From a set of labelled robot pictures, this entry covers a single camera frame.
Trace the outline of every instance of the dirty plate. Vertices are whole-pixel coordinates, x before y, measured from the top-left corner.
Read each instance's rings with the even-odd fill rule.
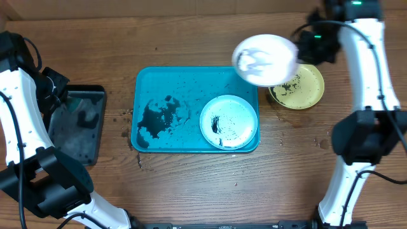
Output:
[[[239,149],[256,134],[258,118],[253,107],[234,95],[222,95],[209,101],[200,116],[205,139],[219,149]]]
[[[300,65],[295,77],[279,86],[270,87],[273,98],[291,109],[306,109],[315,105],[324,93],[324,78],[313,65]]]

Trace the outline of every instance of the blue plate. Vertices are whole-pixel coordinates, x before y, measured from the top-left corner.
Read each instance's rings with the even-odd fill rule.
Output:
[[[246,100],[259,117],[257,87],[232,67],[147,67],[136,79],[131,141],[150,153],[248,153],[260,143],[260,126],[243,148],[225,151],[200,131],[200,113],[220,95]]]

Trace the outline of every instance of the wooden table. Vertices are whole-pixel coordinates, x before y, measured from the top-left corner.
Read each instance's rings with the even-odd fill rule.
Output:
[[[304,23],[304,13],[213,17],[116,18],[8,22],[6,28],[30,38],[43,63],[71,84],[104,86],[108,99],[97,165],[88,170],[95,190],[142,222],[266,223],[308,219],[328,188],[335,165],[332,148],[315,147],[350,113],[352,97],[346,60],[318,66],[325,93],[314,107],[293,111],[270,102],[259,88],[261,144],[243,155],[140,153],[122,133],[131,123],[137,73],[147,66],[228,66],[234,48],[256,34],[287,37]],[[407,11],[386,12],[386,51],[394,89],[407,105]],[[0,158],[5,146],[0,145]],[[407,177],[400,146],[377,171]],[[0,193],[1,228],[18,228],[17,203]],[[371,176],[354,219],[370,228],[407,228],[407,187]],[[56,228],[62,220],[27,212],[29,228]],[[82,228],[71,223],[67,228]]]

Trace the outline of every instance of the white plate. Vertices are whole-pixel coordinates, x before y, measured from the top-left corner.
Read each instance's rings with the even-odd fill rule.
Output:
[[[253,139],[258,118],[253,107],[244,99],[222,95],[205,105],[199,124],[209,143],[219,149],[233,150]]]

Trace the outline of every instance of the wood grain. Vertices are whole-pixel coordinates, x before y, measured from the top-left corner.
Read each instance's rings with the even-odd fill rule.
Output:
[[[386,12],[386,49],[394,88],[407,105],[407,11]],[[318,66],[325,93],[316,106],[293,111],[270,102],[259,88],[261,144],[239,155],[178,155],[130,150],[121,133],[131,123],[137,73],[147,66],[228,66],[233,49],[255,34],[287,37],[304,22],[304,13],[210,17],[117,18],[8,22],[6,28],[30,38],[43,63],[71,84],[99,84],[107,91],[106,115],[97,165],[88,170],[95,189],[142,222],[264,223],[308,219],[322,200],[335,155],[315,147],[351,108],[347,65]],[[0,158],[5,157],[4,140]],[[394,179],[407,174],[400,146],[377,171]],[[407,228],[407,187],[368,179],[354,219],[370,228]],[[0,193],[0,225],[19,228],[17,203]],[[27,212],[29,228],[55,228],[61,220]],[[71,223],[67,228],[82,228]]]

